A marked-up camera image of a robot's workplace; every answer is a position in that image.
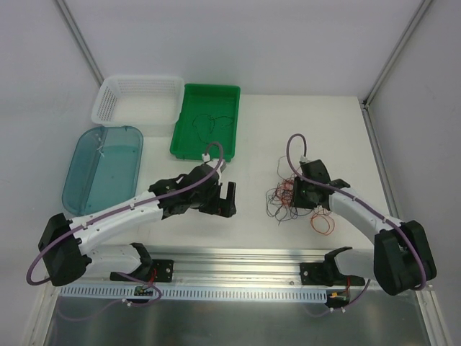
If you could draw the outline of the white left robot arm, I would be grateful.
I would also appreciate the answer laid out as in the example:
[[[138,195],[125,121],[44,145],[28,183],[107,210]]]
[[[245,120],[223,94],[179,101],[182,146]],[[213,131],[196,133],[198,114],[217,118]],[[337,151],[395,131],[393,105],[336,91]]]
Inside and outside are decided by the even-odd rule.
[[[134,226],[163,221],[189,209],[234,216],[236,183],[228,183],[222,198],[221,173],[208,162],[188,174],[161,179],[142,194],[98,213],[73,219],[54,215],[38,244],[48,280],[61,287],[98,274],[107,274],[111,281],[159,278],[156,261],[143,244],[110,245],[108,241]]]

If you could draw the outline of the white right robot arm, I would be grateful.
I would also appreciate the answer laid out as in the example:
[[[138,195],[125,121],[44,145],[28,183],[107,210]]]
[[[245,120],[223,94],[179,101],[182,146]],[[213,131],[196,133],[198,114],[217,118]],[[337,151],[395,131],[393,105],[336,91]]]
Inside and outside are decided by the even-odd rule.
[[[324,163],[303,160],[295,175],[295,208],[322,207],[341,216],[373,245],[371,249],[340,247],[322,262],[308,265],[308,279],[324,286],[338,285],[348,276],[375,280],[390,296],[422,289],[437,276],[424,227],[418,221],[384,216],[355,194],[342,179],[331,179]]]

